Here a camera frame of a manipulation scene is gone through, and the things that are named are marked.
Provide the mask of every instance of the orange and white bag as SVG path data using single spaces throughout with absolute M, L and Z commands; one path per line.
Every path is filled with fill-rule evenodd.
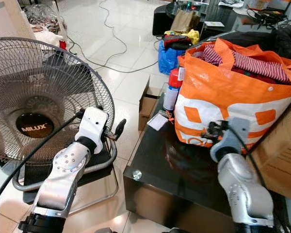
M 214 44 L 222 63 L 217 67 L 193 53 Z M 291 85 L 271 84 L 231 71 L 233 51 L 257 60 L 275 62 L 291 81 L 291 60 L 257 45 L 247 48 L 217 39 L 187 50 L 179 63 L 185 76 L 175 105 L 175 129 L 181 142 L 210 147 L 211 140 L 201 138 L 211 121 L 241 117 L 250 120 L 247 145 L 254 145 L 291 103 Z

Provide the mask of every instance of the red striped clothing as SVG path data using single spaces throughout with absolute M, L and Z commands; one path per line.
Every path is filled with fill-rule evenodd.
M 219 65 L 222 63 L 222 59 L 213 48 L 214 45 L 205 46 L 203 59 L 211 64 Z M 235 59 L 234 67 L 272 78 L 282 84 L 291 85 L 291 81 L 282 69 L 281 64 L 275 62 L 265 62 L 247 57 L 235 51 L 232 52 Z

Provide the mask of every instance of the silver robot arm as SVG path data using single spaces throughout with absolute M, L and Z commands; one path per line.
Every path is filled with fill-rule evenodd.
M 228 124 L 246 142 L 249 121 L 231 118 Z M 257 182 L 241 156 L 241 144 L 231 130 L 210 150 L 218 162 L 218 180 L 226 192 L 236 232 L 268 233 L 274 230 L 273 200 L 266 188 Z
M 31 214 L 21 222 L 19 229 L 25 233 L 61 233 L 64 228 L 77 183 L 84 173 L 104 168 L 104 164 L 85 169 L 91 154 L 98 154 L 103 148 L 101 135 L 104 133 L 116 140 L 124 129 L 126 120 L 115 134 L 106 129 L 108 115 L 94 107 L 85 110 L 75 142 L 58 152 L 53 159 L 50 175 L 42 183 L 32 206 Z

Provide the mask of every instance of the black table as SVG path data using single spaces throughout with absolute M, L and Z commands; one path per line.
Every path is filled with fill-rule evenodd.
M 233 11 L 233 8 L 227 6 L 219 6 L 220 0 L 210 0 L 209 4 L 197 3 L 195 6 L 197 15 L 200 17 L 199 25 L 195 28 L 200 32 L 200 40 L 209 36 L 225 33 L 229 31 L 241 32 L 271 32 L 265 26 L 259 25 L 249 16 L 239 15 Z M 169 3 L 166 6 L 166 14 L 174 19 L 177 10 L 186 10 L 187 1 L 176 1 Z M 224 27 L 209 27 L 204 24 L 204 21 L 221 22 Z
M 160 97 L 154 115 L 162 109 Z M 124 171 L 126 209 L 168 228 L 191 233 L 232 233 L 234 225 L 217 164 L 209 149 L 178 141 L 174 125 L 159 132 L 147 127 Z M 285 221 L 285 199 L 272 193 Z

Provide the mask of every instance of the fan motor hub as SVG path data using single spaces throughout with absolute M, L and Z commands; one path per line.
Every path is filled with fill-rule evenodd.
M 42 138 L 50 135 L 54 130 L 53 122 L 39 113 L 25 113 L 16 120 L 17 129 L 28 137 Z

